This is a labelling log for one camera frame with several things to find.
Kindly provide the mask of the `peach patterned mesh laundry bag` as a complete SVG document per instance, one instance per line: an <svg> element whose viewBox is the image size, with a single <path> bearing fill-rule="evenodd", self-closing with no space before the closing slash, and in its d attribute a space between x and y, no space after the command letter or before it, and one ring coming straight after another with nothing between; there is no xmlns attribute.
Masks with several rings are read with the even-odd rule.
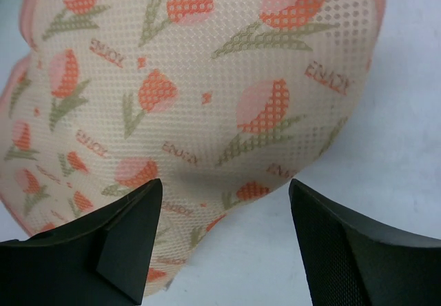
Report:
<svg viewBox="0 0 441 306"><path fill-rule="evenodd" d="M23 0L1 97L1 200L34 235L160 179L145 287L326 152L386 0Z"/></svg>

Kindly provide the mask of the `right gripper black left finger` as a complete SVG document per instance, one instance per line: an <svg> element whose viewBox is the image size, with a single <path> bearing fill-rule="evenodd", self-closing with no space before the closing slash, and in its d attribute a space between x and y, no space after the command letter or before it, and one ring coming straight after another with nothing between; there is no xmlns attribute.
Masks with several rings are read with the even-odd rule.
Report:
<svg viewBox="0 0 441 306"><path fill-rule="evenodd" d="M161 212L155 179L26 241L1 243L2 305L141 305Z"/></svg>

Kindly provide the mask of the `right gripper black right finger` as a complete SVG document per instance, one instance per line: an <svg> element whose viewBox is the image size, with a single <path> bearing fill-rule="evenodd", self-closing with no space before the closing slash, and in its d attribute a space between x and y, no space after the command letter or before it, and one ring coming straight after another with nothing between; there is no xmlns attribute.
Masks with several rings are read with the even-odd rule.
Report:
<svg viewBox="0 0 441 306"><path fill-rule="evenodd" d="M440 304L440 240L376 221L297 179L289 197L313 305Z"/></svg>

